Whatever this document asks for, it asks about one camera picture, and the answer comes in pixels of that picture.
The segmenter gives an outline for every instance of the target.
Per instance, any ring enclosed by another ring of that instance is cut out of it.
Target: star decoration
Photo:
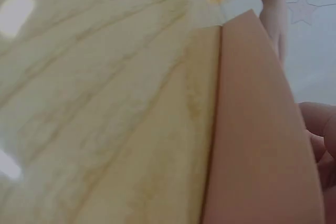
[[[292,11],[292,24],[303,21],[311,25],[312,14],[318,8],[316,5],[309,4],[307,0],[297,0],[287,3],[287,6]]]

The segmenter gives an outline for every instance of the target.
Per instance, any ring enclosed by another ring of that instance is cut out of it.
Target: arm
[[[285,0],[261,0],[260,20],[270,36],[281,63],[287,48],[287,9]]]

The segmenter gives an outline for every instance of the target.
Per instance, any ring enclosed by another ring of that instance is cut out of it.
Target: wooden table surface
[[[190,35],[188,0],[0,4],[0,223],[196,224],[219,28]]]

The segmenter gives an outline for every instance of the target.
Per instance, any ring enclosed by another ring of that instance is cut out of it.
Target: glossy surface
[[[0,3],[0,223],[197,223],[218,28],[185,52],[187,0]]]

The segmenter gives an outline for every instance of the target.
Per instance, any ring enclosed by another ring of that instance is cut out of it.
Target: hand
[[[266,29],[281,64],[286,56],[287,8],[285,0],[261,0],[264,9],[260,20]]]
[[[287,12],[283,3],[264,4],[260,20],[268,33],[281,64],[286,56]]]
[[[326,223],[336,223],[336,106],[310,102],[299,106],[317,162]]]

